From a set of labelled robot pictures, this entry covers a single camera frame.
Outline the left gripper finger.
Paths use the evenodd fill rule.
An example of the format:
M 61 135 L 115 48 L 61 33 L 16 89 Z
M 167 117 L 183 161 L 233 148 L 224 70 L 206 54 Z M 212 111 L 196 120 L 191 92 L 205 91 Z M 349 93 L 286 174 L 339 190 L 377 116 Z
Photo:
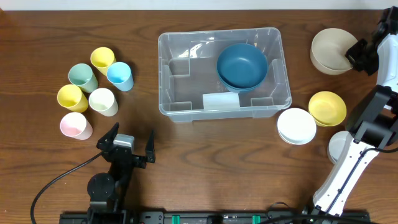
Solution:
M 154 163 L 155 162 L 155 146 L 154 146 L 154 135 L 155 132 L 152 130 L 150 132 L 149 140 L 146 144 L 146 162 Z
M 102 137 L 98 140 L 96 147 L 100 150 L 112 150 L 113 149 L 113 141 L 118 134 L 119 123 L 116 122 L 114 126 Z

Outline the beige large bowl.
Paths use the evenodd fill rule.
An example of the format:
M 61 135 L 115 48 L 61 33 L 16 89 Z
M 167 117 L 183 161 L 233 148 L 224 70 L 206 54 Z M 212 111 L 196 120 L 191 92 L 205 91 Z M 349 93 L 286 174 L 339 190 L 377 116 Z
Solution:
M 357 38 L 343 29 L 324 29 L 312 40 L 310 60 L 322 73 L 340 75 L 353 68 L 345 54 L 357 42 Z

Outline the yellow small bowl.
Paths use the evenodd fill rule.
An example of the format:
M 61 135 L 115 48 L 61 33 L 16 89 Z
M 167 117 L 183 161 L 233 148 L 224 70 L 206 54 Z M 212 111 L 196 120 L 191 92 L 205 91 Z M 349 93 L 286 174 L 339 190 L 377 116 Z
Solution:
M 330 91 L 320 91 L 310 98 L 308 112 L 318 126 L 332 127 L 345 120 L 347 109 L 339 95 Z

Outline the light blue small bowl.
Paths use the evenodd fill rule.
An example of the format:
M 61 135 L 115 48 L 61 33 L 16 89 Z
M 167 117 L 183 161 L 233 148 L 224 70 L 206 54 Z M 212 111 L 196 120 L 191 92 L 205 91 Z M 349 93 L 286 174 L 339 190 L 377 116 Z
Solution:
M 344 149 L 347 136 L 349 136 L 348 131 L 340 131 L 331 137 L 328 143 L 327 153 L 329 160 L 333 164 L 336 164 L 339 159 L 341 152 Z

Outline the white small bowl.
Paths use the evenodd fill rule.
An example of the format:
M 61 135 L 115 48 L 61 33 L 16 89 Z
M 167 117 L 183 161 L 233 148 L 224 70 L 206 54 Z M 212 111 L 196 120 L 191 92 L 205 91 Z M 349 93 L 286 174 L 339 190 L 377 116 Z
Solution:
M 304 145 L 309 143 L 317 133 L 317 125 L 307 111 L 290 108 L 277 119 L 279 136 L 289 144 Z

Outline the dark blue bowl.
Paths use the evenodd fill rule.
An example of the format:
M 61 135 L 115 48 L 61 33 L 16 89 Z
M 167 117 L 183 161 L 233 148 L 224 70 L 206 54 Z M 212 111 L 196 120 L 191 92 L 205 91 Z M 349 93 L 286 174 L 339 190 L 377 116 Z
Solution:
M 250 88 L 237 88 L 237 87 L 233 87 L 229 84 L 227 84 L 223 79 L 220 80 L 220 82 L 225 86 L 225 88 L 233 93 L 248 93 L 250 91 L 255 90 L 256 88 L 260 87 L 262 85 L 262 83 L 264 82 L 263 80 L 258 83 L 257 85 L 250 87 Z
M 267 57 L 250 44 L 233 44 L 225 48 L 216 62 L 219 79 L 237 88 L 250 88 L 266 79 Z

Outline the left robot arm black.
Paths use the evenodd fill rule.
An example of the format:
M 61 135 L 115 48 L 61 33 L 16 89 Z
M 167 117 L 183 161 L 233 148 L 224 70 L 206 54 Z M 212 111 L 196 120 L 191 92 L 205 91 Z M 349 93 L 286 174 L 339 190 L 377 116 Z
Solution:
M 127 212 L 121 210 L 120 206 L 124 202 L 133 170 L 145 169 L 148 163 L 155 162 L 154 131 L 150 132 L 145 154 L 139 156 L 134 154 L 134 137 L 119 134 L 118 129 L 119 124 L 116 123 L 96 144 L 101 156 L 111 166 L 107 173 L 96 174 L 88 182 L 90 223 L 114 223 L 116 219 L 124 223 Z

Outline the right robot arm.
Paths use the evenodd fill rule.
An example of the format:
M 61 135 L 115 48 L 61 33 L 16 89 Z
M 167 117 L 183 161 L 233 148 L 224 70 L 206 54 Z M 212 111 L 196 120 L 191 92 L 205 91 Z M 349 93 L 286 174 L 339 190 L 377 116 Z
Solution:
M 377 84 L 352 110 L 341 156 L 313 196 L 314 210 L 331 218 L 341 216 L 348 195 L 368 164 L 397 141 L 397 118 L 381 113 L 388 108 L 397 114 L 397 7 L 383 10 L 371 41 L 359 40 L 345 57 L 355 70 L 376 73 Z

